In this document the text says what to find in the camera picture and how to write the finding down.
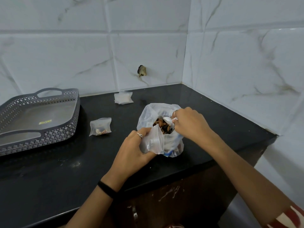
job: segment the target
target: wall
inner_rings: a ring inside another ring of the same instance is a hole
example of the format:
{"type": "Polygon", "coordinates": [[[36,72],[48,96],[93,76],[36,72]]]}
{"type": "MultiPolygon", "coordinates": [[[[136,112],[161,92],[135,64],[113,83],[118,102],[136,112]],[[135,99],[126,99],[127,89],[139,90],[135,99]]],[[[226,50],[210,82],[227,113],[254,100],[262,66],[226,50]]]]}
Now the wall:
{"type": "Polygon", "coordinates": [[[190,4],[0,0],[0,104],[47,87],[91,95],[181,83],[190,4]]]}
{"type": "MultiPolygon", "coordinates": [[[[192,0],[183,83],[280,136],[255,168],[304,208],[304,0],[192,0]]],[[[219,226],[260,227],[237,195],[219,226]]]]}

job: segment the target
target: yellow sticker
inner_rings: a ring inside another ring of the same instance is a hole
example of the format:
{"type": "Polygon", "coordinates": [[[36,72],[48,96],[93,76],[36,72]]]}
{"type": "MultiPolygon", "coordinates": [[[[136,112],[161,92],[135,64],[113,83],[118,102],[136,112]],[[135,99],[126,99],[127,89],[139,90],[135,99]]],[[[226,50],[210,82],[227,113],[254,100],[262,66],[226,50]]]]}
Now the yellow sticker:
{"type": "Polygon", "coordinates": [[[45,121],[45,122],[39,122],[39,125],[41,125],[41,124],[45,124],[45,123],[48,123],[48,122],[51,122],[52,120],[47,120],[47,121],[45,121]]]}

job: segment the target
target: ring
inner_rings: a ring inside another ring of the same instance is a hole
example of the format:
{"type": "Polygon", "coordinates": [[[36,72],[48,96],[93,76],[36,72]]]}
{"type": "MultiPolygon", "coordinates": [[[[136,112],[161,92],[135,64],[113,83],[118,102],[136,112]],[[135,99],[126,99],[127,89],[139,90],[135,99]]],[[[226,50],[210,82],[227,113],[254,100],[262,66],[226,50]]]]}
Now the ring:
{"type": "Polygon", "coordinates": [[[139,137],[142,139],[143,137],[142,137],[142,134],[140,134],[140,133],[137,133],[138,135],[139,135],[139,137]]]}

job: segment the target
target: translucent plastic bag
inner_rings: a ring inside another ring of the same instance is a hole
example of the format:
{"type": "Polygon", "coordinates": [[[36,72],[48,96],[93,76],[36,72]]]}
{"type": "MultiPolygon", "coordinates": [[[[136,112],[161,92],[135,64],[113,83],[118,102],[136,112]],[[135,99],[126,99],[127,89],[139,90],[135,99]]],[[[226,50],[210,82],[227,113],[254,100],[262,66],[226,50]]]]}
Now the translucent plastic bag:
{"type": "Polygon", "coordinates": [[[140,150],[143,153],[151,151],[156,154],[163,154],[167,157],[176,157],[184,150],[183,136],[175,130],[171,134],[162,134],[158,125],[153,123],[159,117],[171,117],[173,112],[180,109],[179,105],[165,103],[150,103],[143,109],[139,117],[137,130],[143,127],[152,127],[150,133],[142,139],[140,150]]]}
{"type": "Polygon", "coordinates": [[[128,104],[128,103],[133,103],[131,96],[132,96],[133,92],[127,92],[127,91],[123,91],[123,92],[119,92],[118,94],[114,94],[114,98],[115,98],[115,103],[118,104],[128,104]]]}
{"type": "Polygon", "coordinates": [[[90,135],[101,135],[111,133],[110,124],[112,118],[100,118],[90,122],[91,132],[90,135]]]}

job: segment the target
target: countertop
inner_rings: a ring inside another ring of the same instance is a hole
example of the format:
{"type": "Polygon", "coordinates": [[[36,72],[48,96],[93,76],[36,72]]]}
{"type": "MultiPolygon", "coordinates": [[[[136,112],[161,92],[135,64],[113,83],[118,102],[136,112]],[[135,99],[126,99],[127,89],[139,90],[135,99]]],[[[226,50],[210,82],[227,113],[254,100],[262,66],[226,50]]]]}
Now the countertop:
{"type": "MultiPolygon", "coordinates": [[[[133,90],[134,103],[114,103],[114,93],[81,97],[75,135],[63,142],[0,157],[0,227],[31,227],[80,207],[109,170],[125,137],[136,130],[149,103],[178,104],[202,113],[235,151],[270,143],[276,135],[183,84],[133,90]],[[90,136],[90,121],[111,117],[110,134],[90,136]]],[[[184,141],[174,158],[158,155],[125,183],[126,197],[158,188],[214,165],[195,143],[184,141]]]]}

